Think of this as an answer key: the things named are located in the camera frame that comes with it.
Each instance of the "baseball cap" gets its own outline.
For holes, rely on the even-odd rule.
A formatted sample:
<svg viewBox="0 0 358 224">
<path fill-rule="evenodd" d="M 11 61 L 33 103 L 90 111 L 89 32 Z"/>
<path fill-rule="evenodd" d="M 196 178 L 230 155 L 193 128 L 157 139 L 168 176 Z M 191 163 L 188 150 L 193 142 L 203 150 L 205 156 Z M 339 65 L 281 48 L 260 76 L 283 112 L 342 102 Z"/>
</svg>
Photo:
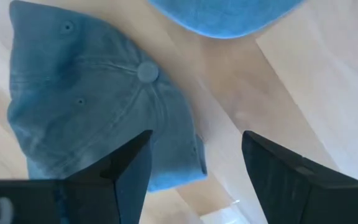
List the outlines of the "baseball cap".
<svg viewBox="0 0 358 224">
<path fill-rule="evenodd" d="M 182 92 L 107 22 L 13 1 L 8 120 L 32 179 L 64 179 L 145 130 L 149 191 L 207 175 L 204 146 Z"/>
<path fill-rule="evenodd" d="M 302 0 L 149 0 L 178 24 L 198 34 L 230 39 L 251 34 Z"/>
</svg>

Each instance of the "denim cap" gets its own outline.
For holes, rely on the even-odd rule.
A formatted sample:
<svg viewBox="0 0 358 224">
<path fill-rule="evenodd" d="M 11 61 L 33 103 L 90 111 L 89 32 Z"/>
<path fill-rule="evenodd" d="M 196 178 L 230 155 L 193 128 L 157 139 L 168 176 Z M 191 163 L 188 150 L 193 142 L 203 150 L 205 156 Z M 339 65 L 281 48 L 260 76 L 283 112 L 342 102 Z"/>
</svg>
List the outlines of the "denim cap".
<svg viewBox="0 0 358 224">
<path fill-rule="evenodd" d="M 8 120 L 32 179 L 64 179 L 152 130 L 149 191 L 207 175 L 190 107 L 164 71 L 108 23 L 13 1 Z"/>
<path fill-rule="evenodd" d="M 170 19 L 198 34 L 229 39 L 251 34 L 302 0 L 149 0 Z"/>
</svg>

